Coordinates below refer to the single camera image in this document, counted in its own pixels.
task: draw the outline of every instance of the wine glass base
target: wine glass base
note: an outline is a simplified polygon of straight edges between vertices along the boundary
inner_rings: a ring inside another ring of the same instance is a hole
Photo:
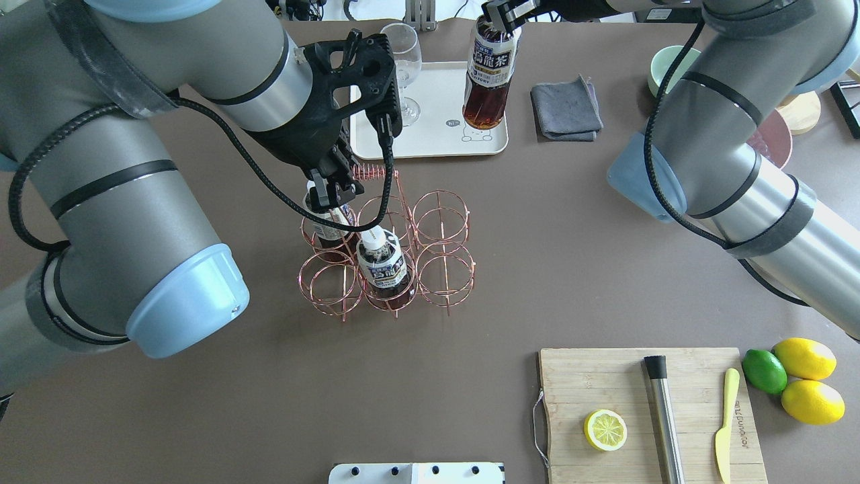
[[[418,121],[421,115],[421,106],[411,97],[400,98],[400,117],[403,121],[403,126],[412,126]]]

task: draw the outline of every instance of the cartoon drawing on tray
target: cartoon drawing on tray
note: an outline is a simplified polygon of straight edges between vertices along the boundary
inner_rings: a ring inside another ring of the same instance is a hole
[[[493,131],[482,131],[480,129],[474,129],[468,124],[463,124],[463,138],[461,138],[463,142],[468,143],[469,141],[492,141],[493,140]]]

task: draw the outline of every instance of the wine glass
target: wine glass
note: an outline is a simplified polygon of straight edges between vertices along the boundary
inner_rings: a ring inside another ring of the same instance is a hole
[[[405,23],[391,23],[380,31],[388,36],[391,53],[397,68],[397,86],[400,90],[400,116],[404,126],[410,126],[418,121],[421,106],[415,99],[403,95],[406,86],[412,84],[421,72],[421,46],[418,45],[418,33]]]

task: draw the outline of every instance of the glass bottle with dark liquid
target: glass bottle with dark liquid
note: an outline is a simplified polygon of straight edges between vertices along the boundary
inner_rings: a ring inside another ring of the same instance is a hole
[[[380,309],[397,310],[415,297],[412,270],[400,250],[400,240],[380,226],[361,233],[358,244],[359,269],[372,296],[368,301]]]
[[[472,29],[463,118],[475,129],[491,129],[505,115],[520,29],[501,32],[479,16]]]
[[[315,212],[310,209],[310,189],[314,186],[313,182],[308,182],[308,193],[304,196],[304,209],[315,214],[321,219],[332,220],[333,222],[342,224],[342,225],[355,225],[355,212],[344,203],[338,208],[332,208],[331,210],[323,210],[320,212]],[[345,262],[348,259],[352,258],[355,253],[355,246],[359,241],[359,235],[355,232],[347,232],[344,230],[338,230],[336,228],[325,226],[321,223],[315,222],[311,220],[311,223],[314,226],[314,233],[316,234],[317,240],[319,240],[320,246],[325,250],[335,250],[339,251],[343,254],[343,257],[335,254],[323,254],[322,257],[324,260],[329,262]]]

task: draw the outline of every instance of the round wooden object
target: round wooden object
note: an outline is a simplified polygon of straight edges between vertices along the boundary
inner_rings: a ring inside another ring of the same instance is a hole
[[[818,94],[806,92],[777,107],[777,111],[789,125],[791,134],[804,134],[818,124],[821,118],[821,100]]]

